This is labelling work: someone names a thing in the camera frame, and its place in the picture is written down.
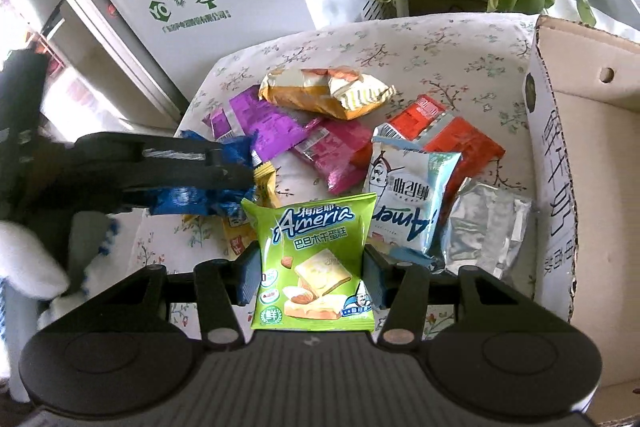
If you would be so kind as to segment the white gloved left hand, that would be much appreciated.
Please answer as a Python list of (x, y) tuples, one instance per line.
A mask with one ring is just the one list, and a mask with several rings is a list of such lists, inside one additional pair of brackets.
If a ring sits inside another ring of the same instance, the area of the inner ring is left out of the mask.
[(22, 295), (53, 300), (81, 293), (92, 298), (114, 285), (120, 268), (113, 253), (122, 237), (122, 221), (98, 212), (73, 217), (55, 259), (35, 232), (15, 222), (1, 223), (1, 277)]

